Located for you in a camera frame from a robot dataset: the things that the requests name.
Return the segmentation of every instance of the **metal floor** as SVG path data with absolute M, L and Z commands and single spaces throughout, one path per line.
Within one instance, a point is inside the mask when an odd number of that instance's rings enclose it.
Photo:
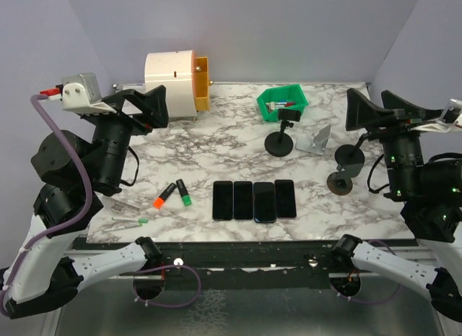
M 386 297 L 396 284 L 364 277 L 363 299 Z M 179 303 L 192 292 L 164 292 L 159 301 Z M 430 303 L 408 289 L 379 306 L 349 303 L 332 290 L 205 290 L 186 309 L 135 303 L 131 280 L 108 280 L 63 308 L 55 336 L 443 336 Z

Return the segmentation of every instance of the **metal bracket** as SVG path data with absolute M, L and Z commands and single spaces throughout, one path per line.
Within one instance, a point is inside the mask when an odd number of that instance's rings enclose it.
M 311 135 L 309 134 L 300 135 L 297 138 L 297 145 L 295 147 L 298 150 L 323 155 L 326 150 L 329 137 L 331 137 L 331 127 L 332 125 L 329 124 L 322 128 L 313 138 L 311 138 Z

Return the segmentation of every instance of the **green bin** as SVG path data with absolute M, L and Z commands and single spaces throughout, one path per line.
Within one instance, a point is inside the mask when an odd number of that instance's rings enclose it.
M 286 109 L 297 110 L 302 114 L 305 110 L 305 106 L 308 106 L 308 101 L 300 85 L 285 85 L 283 87 L 269 88 L 262 92 L 257 98 L 258 107 L 260 108 L 264 121 L 278 121 L 278 109 L 269 113 L 266 107 L 266 103 L 270 103 L 271 101 L 294 101 L 295 105 L 286 107 Z

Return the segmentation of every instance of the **smartphone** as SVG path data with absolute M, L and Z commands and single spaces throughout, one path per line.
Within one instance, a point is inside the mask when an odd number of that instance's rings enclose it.
M 295 205 L 295 187 L 291 179 L 277 179 L 274 181 L 276 190 L 276 215 L 278 218 L 297 217 Z
M 253 184 L 253 213 L 253 219 L 257 223 L 274 223 L 276 221 L 273 183 L 257 182 Z
M 253 219 L 253 185 L 249 181 L 234 182 L 234 219 Z
M 214 182 L 212 217 L 214 220 L 232 219 L 232 182 Z

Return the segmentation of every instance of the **black metal frame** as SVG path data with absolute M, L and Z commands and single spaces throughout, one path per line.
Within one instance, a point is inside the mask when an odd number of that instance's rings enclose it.
M 330 273 L 349 273 L 334 259 L 337 241 L 265 241 L 265 242 L 175 242 L 156 243 L 164 264 L 181 258 L 194 267 L 205 289 L 312 288 L 327 289 Z M 386 240 L 391 247 L 417 246 L 411 239 Z M 116 250 L 118 244 L 88 244 L 77 238 L 72 249 L 85 251 Z M 310 259 L 317 265 L 310 264 Z M 283 270 L 237 270 L 245 268 L 288 267 Z M 194 290 L 196 278 L 186 270 L 165 273 L 167 290 Z

